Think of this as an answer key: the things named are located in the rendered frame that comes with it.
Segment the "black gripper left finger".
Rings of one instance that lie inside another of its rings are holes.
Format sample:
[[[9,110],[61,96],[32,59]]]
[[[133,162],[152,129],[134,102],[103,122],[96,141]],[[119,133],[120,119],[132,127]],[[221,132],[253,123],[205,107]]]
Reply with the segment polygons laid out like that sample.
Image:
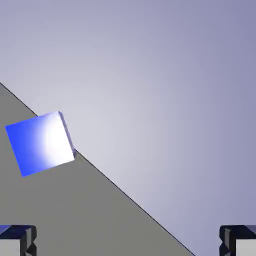
[[[34,225],[0,225],[0,256],[37,256]]]

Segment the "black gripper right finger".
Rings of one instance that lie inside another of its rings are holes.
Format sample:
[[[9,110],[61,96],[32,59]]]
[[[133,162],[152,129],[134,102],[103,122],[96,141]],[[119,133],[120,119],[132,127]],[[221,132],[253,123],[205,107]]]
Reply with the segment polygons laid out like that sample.
[[[239,256],[238,241],[256,241],[256,225],[221,225],[219,256]]]

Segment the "small blue cube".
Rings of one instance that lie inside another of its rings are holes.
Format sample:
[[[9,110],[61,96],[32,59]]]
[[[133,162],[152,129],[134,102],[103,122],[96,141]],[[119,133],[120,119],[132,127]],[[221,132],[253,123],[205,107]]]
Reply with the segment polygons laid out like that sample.
[[[22,177],[75,160],[75,148],[60,111],[5,126]]]

